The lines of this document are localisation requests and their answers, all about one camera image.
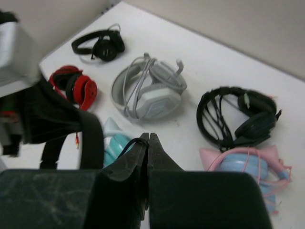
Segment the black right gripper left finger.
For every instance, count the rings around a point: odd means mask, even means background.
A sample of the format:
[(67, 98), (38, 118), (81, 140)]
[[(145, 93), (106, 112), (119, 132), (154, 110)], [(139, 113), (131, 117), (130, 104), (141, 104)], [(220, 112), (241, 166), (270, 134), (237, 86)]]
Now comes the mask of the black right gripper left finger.
[(102, 170), (9, 169), (0, 175), (3, 229), (138, 229), (146, 211), (148, 134)]

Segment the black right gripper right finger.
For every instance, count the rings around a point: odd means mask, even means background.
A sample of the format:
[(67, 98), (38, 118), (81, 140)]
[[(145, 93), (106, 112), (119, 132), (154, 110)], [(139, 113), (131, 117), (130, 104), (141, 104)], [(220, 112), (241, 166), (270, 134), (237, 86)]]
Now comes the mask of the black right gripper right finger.
[(152, 229), (269, 229), (254, 179), (240, 172), (184, 171), (149, 139), (149, 224)]

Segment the black Panasonic headphones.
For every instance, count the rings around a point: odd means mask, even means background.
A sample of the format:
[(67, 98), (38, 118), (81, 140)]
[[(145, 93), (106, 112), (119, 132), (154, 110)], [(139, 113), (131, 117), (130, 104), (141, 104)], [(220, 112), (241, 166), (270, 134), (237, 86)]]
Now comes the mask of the black Panasonic headphones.
[(99, 119), (66, 101), (44, 77), (21, 93), (20, 116), (25, 143), (45, 144), (37, 173), (59, 173), (57, 162), (63, 143), (69, 134), (77, 132), (82, 133), (80, 172), (147, 171), (148, 134), (131, 140), (128, 152), (104, 167), (104, 133)]

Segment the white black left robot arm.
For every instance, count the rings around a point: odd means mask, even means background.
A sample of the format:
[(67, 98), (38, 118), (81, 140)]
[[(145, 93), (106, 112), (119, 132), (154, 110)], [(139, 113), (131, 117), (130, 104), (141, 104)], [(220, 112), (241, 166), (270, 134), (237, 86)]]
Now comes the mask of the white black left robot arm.
[(34, 143), (34, 126), (42, 120), (40, 60), (38, 44), (16, 14), (1, 10), (0, 145), (4, 156), (18, 157), (21, 143)]

